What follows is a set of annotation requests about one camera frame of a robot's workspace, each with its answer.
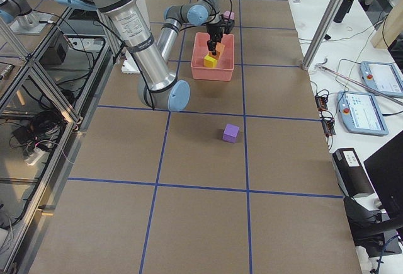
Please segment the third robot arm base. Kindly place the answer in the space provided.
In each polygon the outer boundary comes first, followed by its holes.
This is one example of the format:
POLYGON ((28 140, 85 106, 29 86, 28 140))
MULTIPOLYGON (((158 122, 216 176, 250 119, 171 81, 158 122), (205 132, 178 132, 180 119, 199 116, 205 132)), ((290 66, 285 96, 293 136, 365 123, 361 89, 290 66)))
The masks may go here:
POLYGON ((38 35, 54 23, 51 18, 51 14, 35 12, 27 0, 1 0, 1 19, 14 33, 38 35))

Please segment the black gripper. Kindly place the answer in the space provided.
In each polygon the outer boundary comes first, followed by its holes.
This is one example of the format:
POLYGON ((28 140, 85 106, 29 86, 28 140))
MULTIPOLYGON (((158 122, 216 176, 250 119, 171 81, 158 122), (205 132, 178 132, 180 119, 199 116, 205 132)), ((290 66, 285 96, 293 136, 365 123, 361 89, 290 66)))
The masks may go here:
POLYGON ((207 23, 207 33, 210 36, 207 47, 211 54, 215 53, 215 43, 221 42, 224 35, 231 34, 234 25, 235 21, 232 19, 220 20, 216 23, 207 23))

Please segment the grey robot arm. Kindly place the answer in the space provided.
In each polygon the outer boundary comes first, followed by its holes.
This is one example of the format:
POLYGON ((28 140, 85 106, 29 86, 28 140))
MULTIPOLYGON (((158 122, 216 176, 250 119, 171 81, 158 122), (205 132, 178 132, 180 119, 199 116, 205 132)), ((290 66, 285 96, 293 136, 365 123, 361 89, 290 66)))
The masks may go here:
POLYGON ((208 51, 218 54, 218 44, 234 27, 234 20, 220 12, 218 0, 197 0, 195 3, 171 6, 164 13, 161 34, 155 39, 147 26, 137 0, 55 0, 68 7, 99 11, 109 17, 127 52, 139 68, 139 99, 151 108, 183 110, 190 98, 190 86, 179 80, 167 66, 175 40, 185 23, 205 26, 208 51))

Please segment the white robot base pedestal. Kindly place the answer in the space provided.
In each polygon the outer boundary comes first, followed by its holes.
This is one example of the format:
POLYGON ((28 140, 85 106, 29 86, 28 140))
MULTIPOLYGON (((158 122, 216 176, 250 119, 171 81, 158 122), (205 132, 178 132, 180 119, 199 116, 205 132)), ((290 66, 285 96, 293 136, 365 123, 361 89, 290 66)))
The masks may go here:
POLYGON ((139 68, 132 58, 126 58, 122 64, 123 74, 139 74, 139 68))

